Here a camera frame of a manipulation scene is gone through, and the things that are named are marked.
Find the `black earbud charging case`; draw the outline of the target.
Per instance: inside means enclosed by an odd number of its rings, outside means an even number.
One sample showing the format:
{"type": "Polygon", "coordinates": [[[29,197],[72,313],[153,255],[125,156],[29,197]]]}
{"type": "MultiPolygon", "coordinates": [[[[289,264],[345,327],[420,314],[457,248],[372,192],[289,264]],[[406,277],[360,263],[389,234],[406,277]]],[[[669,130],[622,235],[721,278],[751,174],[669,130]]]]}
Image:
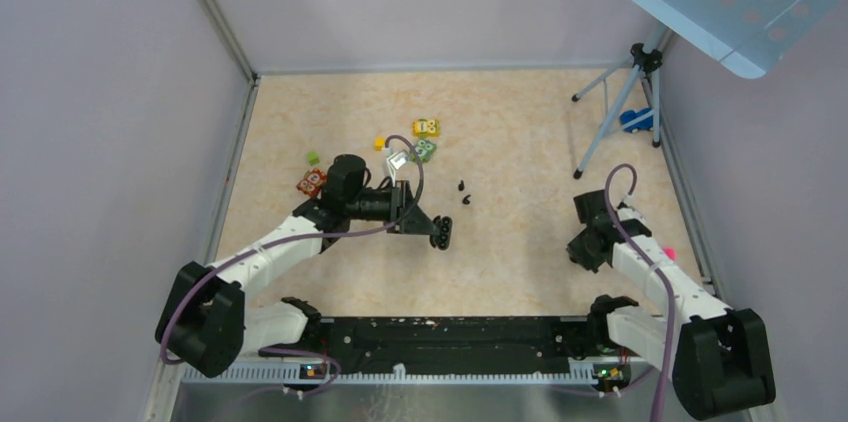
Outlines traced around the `black earbud charging case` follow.
{"type": "Polygon", "coordinates": [[[433,231],[429,236],[430,245],[438,250],[449,248],[452,237],[453,220],[449,216],[437,216],[433,219],[433,231]]]}

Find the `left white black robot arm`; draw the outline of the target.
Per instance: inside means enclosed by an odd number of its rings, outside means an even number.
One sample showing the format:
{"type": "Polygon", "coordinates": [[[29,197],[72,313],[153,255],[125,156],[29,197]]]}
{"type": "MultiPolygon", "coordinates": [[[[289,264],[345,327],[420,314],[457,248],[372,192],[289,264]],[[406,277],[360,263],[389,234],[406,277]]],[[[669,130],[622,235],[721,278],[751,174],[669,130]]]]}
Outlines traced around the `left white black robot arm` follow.
{"type": "Polygon", "coordinates": [[[266,236],[229,259],[184,265],[155,331],[162,360],[216,377],[237,358],[267,346],[285,344],[302,356],[314,352],[321,330],[311,322],[317,314],[308,304],[292,298],[258,309],[248,304],[299,263],[354,237],[354,221],[373,222],[376,232],[426,236],[431,247],[448,248],[450,217],[429,217],[418,205],[420,192],[408,181],[373,188],[366,184],[367,173],[361,157],[336,157],[318,195],[266,236]]]}

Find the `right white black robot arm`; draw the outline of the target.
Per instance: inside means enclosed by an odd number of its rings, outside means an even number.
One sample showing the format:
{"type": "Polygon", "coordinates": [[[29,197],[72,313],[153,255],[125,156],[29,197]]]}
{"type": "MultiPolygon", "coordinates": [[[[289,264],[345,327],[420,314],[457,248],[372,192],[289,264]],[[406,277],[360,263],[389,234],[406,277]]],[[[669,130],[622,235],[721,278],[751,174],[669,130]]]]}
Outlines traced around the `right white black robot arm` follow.
{"type": "Polygon", "coordinates": [[[775,400],[767,330],[755,311],[731,308],[690,278],[629,202],[616,207],[617,221],[602,190],[578,195],[574,204],[584,227],[567,244],[569,259],[592,272],[609,265],[661,311],[655,317],[628,297],[597,297],[586,327],[594,351],[623,346],[657,369],[668,361],[675,395],[699,421],[775,400]]]}

